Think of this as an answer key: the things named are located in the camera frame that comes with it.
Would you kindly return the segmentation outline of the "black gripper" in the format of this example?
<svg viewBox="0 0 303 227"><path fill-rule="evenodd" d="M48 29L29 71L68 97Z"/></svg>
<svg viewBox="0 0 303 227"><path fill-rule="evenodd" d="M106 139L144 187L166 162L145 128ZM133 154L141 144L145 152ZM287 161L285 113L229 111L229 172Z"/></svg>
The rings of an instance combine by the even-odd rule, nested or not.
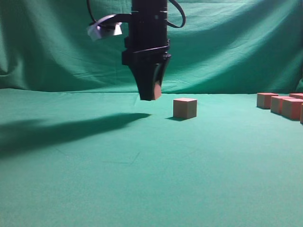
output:
<svg viewBox="0 0 303 227"><path fill-rule="evenodd" d="M141 100L155 100L155 82L161 83L171 59L167 53L166 0L133 0L122 64L128 65Z"/></svg>

